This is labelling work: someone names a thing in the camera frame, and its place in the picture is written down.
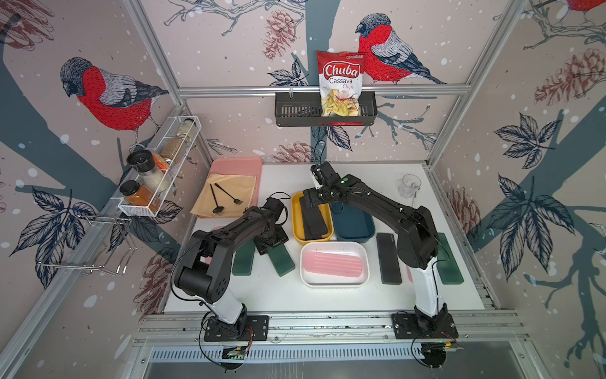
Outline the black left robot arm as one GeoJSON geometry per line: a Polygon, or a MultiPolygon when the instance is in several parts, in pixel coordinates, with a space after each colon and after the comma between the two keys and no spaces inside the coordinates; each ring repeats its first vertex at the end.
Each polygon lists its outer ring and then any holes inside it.
{"type": "Polygon", "coordinates": [[[175,262],[171,286],[201,302],[225,325],[242,328],[246,322],[245,305],[228,289],[234,255],[248,242],[254,242],[259,254],[283,246],[288,237],[279,221],[288,211],[278,198],[269,197],[262,206],[253,206],[221,229],[197,231],[189,246],[175,262]]]}

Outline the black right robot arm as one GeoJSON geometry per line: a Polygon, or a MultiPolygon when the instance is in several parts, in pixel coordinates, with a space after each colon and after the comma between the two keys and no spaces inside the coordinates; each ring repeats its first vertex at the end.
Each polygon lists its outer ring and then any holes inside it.
{"type": "Polygon", "coordinates": [[[448,316],[448,307],[437,285],[435,268],[440,241],[432,213],[424,206],[414,208],[391,200],[353,175],[341,177],[329,162],[313,165],[310,171],[314,187],[304,191],[306,206],[350,205],[396,233],[396,255],[410,268],[413,277],[418,328],[425,333],[437,330],[448,316]]]}

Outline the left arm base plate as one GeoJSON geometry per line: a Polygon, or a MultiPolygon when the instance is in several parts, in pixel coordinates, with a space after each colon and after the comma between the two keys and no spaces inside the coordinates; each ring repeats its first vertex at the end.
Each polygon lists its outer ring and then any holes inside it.
{"type": "Polygon", "coordinates": [[[244,316],[235,324],[222,322],[216,316],[203,323],[205,342],[266,341],[268,339],[268,316],[244,316]]]}

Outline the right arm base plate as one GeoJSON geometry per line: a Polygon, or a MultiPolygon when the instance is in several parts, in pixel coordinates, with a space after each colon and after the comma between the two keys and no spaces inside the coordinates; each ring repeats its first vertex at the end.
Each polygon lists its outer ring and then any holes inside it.
{"type": "Polygon", "coordinates": [[[430,340],[459,338],[454,318],[451,314],[426,317],[398,312],[391,315],[395,337],[398,340],[430,340]]]}

